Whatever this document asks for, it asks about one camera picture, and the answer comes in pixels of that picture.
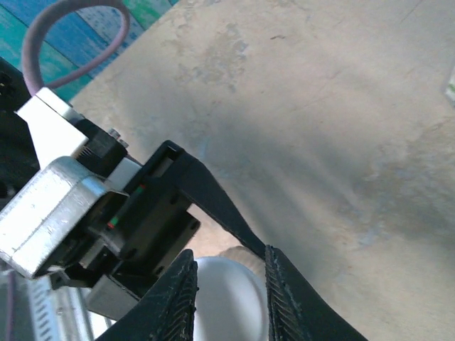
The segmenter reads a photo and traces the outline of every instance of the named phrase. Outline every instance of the concrete floor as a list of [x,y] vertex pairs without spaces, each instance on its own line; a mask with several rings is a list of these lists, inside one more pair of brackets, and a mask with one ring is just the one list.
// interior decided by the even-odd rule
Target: concrete floor
[[451,0],[181,0],[74,104],[199,157],[370,340],[455,340],[454,64]]

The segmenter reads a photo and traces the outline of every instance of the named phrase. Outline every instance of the gray concrete surface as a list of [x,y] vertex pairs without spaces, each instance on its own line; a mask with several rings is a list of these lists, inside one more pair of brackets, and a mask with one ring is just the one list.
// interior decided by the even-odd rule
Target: gray concrete surface
[[74,104],[199,157],[370,340],[446,341],[454,64],[451,0],[181,0]]

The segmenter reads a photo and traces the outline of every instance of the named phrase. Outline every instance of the bolt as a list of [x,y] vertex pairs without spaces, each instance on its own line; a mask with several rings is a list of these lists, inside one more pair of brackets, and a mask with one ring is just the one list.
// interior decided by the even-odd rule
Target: bolt
[[123,147],[128,148],[129,144],[122,139],[119,140],[119,144],[121,144]]
[[116,140],[118,140],[120,138],[119,132],[117,130],[115,130],[114,128],[109,129],[109,131],[107,133]]

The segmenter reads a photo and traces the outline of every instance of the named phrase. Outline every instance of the purple cable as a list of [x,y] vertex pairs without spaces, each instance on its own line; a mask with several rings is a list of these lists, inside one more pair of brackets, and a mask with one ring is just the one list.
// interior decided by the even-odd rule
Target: purple cable
[[14,339],[14,292],[16,290],[16,274],[14,271],[8,273],[8,296],[6,297],[6,331],[5,341]]
[[69,75],[50,82],[46,86],[55,89],[76,80],[105,61],[122,44],[129,31],[129,11],[121,0],[60,0],[55,2],[39,13],[31,23],[23,39],[22,73],[28,91],[32,96],[45,86],[39,65],[39,53],[47,32],[49,32],[54,23],[69,13],[94,6],[108,6],[118,9],[122,14],[120,31],[106,50],[89,63],[79,67]]

